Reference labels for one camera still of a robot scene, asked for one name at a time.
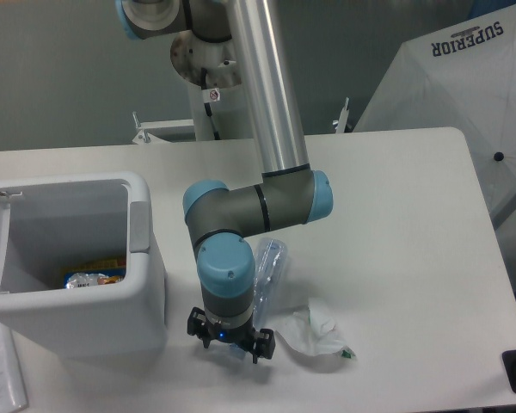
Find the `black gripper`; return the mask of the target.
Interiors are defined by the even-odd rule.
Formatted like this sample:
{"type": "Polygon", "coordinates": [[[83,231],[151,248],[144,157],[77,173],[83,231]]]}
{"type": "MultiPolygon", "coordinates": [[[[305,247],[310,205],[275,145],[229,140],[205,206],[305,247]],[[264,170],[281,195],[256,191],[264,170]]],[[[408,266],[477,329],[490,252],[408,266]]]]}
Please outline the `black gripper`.
{"type": "Polygon", "coordinates": [[[204,348],[209,348],[213,341],[235,344],[252,355],[254,364],[261,358],[271,360],[275,350],[273,331],[256,330],[252,315],[223,319],[206,315],[199,307],[194,307],[187,319],[187,333],[201,340],[204,348]]]}

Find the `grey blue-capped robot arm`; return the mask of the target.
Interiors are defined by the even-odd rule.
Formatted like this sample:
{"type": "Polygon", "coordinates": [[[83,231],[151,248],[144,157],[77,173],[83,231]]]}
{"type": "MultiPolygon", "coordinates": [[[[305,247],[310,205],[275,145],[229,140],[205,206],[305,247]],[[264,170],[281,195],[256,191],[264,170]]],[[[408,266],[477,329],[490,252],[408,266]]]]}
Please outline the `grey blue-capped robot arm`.
{"type": "Polygon", "coordinates": [[[234,46],[262,182],[232,190],[205,180],[183,196],[204,302],[192,309],[187,333],[271,359],[273,331],[253,325],[255,259],[247,237],[325,218],[334,204],[329,179],[310,167],[276,4],[118,1],[116,11],[133,39],[188,30],[205,43],[234,46]]]}

